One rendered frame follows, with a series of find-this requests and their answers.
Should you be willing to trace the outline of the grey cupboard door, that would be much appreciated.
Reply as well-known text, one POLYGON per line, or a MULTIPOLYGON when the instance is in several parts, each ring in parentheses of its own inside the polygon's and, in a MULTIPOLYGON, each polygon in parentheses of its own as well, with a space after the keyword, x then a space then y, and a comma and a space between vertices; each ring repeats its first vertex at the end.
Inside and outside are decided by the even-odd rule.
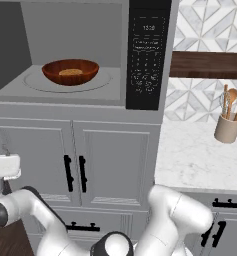
POLYGON ((76 154, 84 156, 90 208, 146 210, 154 183, 160 135, 157 124, 73 123, 76 154))
POLYGON ((187 256, 201 256, 205 247, 201 246, 202 234, 189 234, 185 239, 185 250, 187 256))
POLYGON ((80 188, 70 121, 0 118, 0 154, 18 154, 21 177, 13 191, 34 187, 51 206, 80 206, 80 188), (68 191, 64 155, 71 159, 73 192, 68 191))
POLYGON ((237 219, 226 219, 225 222, 214 256, 237 256, 237 219))

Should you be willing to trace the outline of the grey microwave oven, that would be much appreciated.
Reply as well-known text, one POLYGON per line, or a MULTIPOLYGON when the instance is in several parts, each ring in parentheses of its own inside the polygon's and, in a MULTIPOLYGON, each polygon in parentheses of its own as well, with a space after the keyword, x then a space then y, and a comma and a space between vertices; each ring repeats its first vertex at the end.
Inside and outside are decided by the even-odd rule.
POLYGON ((0 0, 0 101, 159 109, 178 6, 179 0, 0 0), (112 79, 72 93, 23 83, 64 59, 93 61, 112 79))

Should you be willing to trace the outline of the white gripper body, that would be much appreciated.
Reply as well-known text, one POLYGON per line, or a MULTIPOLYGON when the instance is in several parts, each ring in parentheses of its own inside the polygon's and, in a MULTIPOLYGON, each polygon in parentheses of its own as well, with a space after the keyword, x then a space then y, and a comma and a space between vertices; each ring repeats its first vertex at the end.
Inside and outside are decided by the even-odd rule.
POLYGON ((13 180, 21 176, 20 156, 0 155, 0 179, 13 180))

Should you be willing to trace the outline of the tan waffle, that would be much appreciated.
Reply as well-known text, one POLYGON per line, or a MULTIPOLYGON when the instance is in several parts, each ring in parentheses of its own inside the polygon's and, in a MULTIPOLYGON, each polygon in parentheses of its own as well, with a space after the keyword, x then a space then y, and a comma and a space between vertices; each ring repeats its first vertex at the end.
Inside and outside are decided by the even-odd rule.
POLYGON ((77 76, 83 74, 81 69, 64 69, 59 72, 60 76, 77 76))

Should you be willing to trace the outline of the wooden spoon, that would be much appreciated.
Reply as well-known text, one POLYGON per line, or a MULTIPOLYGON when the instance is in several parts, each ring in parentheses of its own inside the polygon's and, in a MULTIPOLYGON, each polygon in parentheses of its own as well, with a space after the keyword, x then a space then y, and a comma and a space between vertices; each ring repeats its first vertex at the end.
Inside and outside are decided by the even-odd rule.
POLYGON ((229 103, 228 103, 226 118, 230 119, 232 104, 237 99, 237 90, 235 88, 231 88, 228 90, 228 93, 229 93, 229 103))

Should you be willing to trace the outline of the metal whisk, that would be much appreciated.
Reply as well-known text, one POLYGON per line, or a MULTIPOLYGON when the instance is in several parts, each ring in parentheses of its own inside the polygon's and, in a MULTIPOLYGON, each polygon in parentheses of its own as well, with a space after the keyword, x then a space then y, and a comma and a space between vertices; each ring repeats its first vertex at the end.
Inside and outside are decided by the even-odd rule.
POLYGON ((219 97, 219 103, 222 108, 221 115, 223 118, 227 115, 227 109, 230 103, 230 93, 229 92, 223 92, 219 97))

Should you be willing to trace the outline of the grey drawer front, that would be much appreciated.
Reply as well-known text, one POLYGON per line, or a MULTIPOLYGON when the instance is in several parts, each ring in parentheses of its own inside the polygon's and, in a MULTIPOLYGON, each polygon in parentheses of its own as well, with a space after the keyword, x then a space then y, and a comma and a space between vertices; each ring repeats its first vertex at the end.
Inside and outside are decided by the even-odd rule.
POLYGON ((196 193, 190 192, 188 193, 189 197, 201 202, 211 209, 214 215, 219 214, 237 214, 237 208, 216 208, 212 206, 212 202, 215 198, 218 198, 220 202, 226 202, 228 199, 232 199, 234 203, 237 203, 237 195, 236 194, 216 194, 216 193, 196 193))
POLYGON ((76 222, 88 226, 95 223, 99 232, 68 230, 68 235, 76 241, 89 243, 97 241, 110 231, 125 233, 133 241, 137 241, 147 224, 147 211, 132 211, 120 209, 84 208, 84 207, 49 207, 49 210, 65 226, 76 222))

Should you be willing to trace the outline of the dark wooden wall shelf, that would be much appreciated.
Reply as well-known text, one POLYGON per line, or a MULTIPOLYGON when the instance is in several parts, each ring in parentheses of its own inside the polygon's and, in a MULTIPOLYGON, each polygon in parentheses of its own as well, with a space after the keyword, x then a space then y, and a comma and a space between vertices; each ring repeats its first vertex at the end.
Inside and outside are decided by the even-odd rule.
POLYGON ((170 77, 237 80, 237 53, 174 51, 170 77))

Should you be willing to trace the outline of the round microwave turntable plate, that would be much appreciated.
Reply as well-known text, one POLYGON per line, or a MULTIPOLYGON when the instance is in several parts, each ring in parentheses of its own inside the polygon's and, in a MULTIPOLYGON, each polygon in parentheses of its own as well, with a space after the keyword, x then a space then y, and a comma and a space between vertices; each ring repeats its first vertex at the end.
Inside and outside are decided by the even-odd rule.
POLYGON ((24 77, 23 83, 26 86, 38 91, 54 93, 72 93, 90 91, 101 88, 107 85, 111 81, 111 79, 112 77, 107 71, 100 69, 97 75, 92 80, 80 85, 66 86, 56 84, 50 81, 40 71, 34 71, 24 77))

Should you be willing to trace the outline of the brown wooden bowl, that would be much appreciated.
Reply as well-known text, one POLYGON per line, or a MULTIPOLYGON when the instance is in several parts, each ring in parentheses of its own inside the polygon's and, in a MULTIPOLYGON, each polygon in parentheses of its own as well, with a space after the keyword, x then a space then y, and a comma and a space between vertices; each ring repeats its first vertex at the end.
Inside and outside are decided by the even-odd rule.
POLYGON ((44 76, 50 81, 64 86, 77 86, 91 81, 99 71, 99 65, 90 60, 64 59, 45 64, 42 67, 44 76), (77 69, 81 74, 61 75, 64 70, 77 69))

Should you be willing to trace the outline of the beige utensil pot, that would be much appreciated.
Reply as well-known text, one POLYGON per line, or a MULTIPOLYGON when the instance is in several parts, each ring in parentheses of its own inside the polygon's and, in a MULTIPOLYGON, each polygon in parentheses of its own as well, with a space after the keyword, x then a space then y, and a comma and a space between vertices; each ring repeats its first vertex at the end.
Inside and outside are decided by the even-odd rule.
POLYGON ((219 116, 214 132, 216 140, 222 143, 234 143, 237 138, 237 121, 234 120, 235 114, 231 113, 230 118, 226 119, 219 116))

